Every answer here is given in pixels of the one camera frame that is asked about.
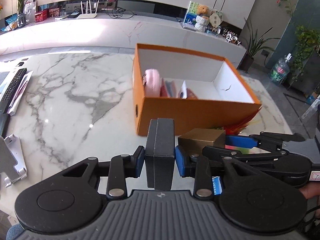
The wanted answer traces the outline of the person's right hand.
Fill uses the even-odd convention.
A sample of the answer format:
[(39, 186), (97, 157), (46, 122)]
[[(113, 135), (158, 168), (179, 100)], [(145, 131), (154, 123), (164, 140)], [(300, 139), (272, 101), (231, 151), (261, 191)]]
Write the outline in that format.
[(317, 198), (317, 205), (319, 205), (319, 195), (320, 195), (320, 182), (310, 182), (304, 187), (300, 188), (299, 191), (303, 194), (306, 199)]

